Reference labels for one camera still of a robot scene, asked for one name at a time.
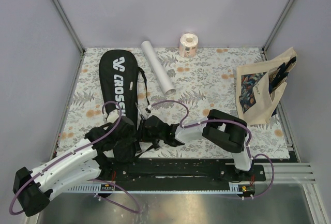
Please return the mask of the white shuttlecock tube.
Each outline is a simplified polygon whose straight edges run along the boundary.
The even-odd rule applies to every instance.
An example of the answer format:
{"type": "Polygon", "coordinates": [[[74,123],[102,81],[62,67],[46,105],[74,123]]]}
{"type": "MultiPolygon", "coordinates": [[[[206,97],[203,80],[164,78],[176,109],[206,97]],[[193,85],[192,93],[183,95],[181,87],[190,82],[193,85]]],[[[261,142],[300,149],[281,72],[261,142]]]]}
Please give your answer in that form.
{"type": "Polygon", "coordinates": [[[167,97],[174,95],[176,93],[176,89],[172,84],[170,77],[166,73],[165,68],[162,66],[151,42],[148,40],[142,42],[141,49],[153,73],[155,74],[163,94],[167,97]]]}

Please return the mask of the black racket bag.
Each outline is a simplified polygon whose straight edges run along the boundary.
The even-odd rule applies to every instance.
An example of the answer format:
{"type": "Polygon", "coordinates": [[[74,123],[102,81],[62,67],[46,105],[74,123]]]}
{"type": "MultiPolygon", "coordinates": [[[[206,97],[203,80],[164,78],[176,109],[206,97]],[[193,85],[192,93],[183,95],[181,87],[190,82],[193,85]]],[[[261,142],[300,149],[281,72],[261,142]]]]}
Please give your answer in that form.
{"type": "MultiPolygon", "coordinates": [[[[117,102],[122,110],[122,115],[133,121],[136,127],[142,127],[142,124],[138,124],[136,106],[139,75],[146,80],[145,72],[138,66],[135,56],[129,51],[110,50],[101,57],[99,78],[104,102],[117,102]]],[[[138,132],[138,135],[136,145],[141,141],[141,131],[138,132]]]]}

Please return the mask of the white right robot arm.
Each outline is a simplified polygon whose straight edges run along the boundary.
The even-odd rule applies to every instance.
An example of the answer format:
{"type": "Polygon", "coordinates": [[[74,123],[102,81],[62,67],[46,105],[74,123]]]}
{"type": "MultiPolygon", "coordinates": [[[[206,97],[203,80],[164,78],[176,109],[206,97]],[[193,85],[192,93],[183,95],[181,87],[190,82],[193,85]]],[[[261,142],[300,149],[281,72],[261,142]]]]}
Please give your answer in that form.
{"type": "Polygon", "coordinates": [[[140,125],[139,141],[177,147],[187,142],[205,138],[229,152],[240,180],[248,180],[254,174],[249,143],[252,133],[247,123],[233,115],[212,109],[208,116],[191,124],[167,124],[152,114],[140,125]]]}

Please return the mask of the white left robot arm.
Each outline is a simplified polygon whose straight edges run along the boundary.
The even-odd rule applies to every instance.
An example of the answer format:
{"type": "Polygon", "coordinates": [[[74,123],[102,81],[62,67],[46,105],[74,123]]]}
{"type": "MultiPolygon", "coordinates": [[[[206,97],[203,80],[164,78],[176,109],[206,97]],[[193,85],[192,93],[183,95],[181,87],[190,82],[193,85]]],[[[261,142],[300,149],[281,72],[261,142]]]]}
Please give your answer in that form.
{"type": "Polygon", "coordinates": [[[14,176],[14,201],[31,217],[44,210],[61,193],[85,181],[114,178],[106,152],[131,147],[136,140],[136,124],[122,116],[92,128],[78,144],[60,156],[35,167],[20,168],[14,176]]]}

